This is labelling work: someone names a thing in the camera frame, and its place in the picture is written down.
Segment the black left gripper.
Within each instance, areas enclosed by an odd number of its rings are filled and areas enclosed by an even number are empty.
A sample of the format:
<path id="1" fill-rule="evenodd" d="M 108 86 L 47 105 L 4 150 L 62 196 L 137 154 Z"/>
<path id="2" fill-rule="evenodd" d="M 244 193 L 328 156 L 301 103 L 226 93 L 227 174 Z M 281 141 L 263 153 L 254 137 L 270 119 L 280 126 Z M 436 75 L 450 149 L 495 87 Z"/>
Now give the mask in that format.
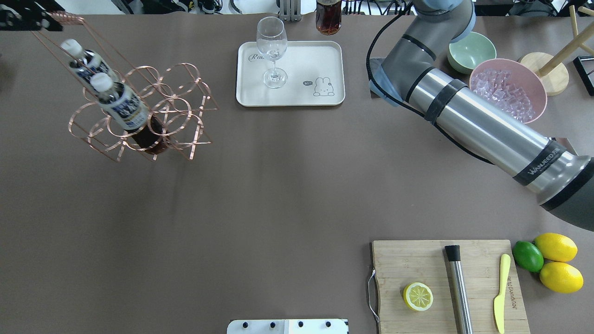
<path id="1" fill-rule="evenodd" d="M 64 11 L 55 0 L 2 0 L 0 29 L 2 31 L 63 30 L 51 13 Z"/>

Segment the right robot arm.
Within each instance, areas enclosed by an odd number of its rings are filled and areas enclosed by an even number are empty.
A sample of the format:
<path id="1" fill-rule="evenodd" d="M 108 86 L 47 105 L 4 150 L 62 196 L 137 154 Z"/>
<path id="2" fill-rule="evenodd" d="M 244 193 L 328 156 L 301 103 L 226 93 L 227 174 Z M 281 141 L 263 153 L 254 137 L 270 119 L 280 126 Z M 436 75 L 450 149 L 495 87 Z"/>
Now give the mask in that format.
<path id="1" fill-rule="evenodd" d="M 503 169 L 552 215 L 592 231 L 593 158 L 572 154 L 433 66 L 450 42 L 473 29 L 473 2 L 413 0 L 410 5 L 417 15 L 392 51 L 376 69 L 366 63 L 370 90 L 416 112 L 469 154 Z"/>

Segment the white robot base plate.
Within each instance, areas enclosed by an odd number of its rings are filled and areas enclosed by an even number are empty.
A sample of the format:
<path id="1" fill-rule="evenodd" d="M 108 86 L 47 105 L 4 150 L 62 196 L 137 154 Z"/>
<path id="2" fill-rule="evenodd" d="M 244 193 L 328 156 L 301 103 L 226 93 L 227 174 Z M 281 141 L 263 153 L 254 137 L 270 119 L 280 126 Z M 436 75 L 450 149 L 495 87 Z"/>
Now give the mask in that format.
<path id="1" fill-rule="evenodd" d="M 348 334 L 347 319 L 261 319 L 235 320 L 227 334 Z"/>

